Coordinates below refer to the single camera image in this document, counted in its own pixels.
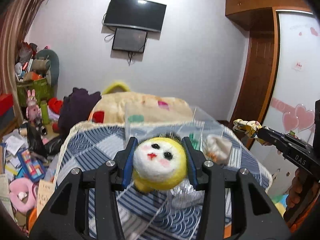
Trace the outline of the right hand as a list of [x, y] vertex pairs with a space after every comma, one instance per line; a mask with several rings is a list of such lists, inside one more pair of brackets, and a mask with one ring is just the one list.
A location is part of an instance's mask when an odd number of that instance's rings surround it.
[[302, 180], [301, 171], [298, 168], [295, 171], [295, 176], [292, 180], [291, 186], [289, 188], [289, 193], [286, 198], [286, 210], [293, 208], [296, 204], [300, 202], [300, 194], [303, 191], [305, 182]]

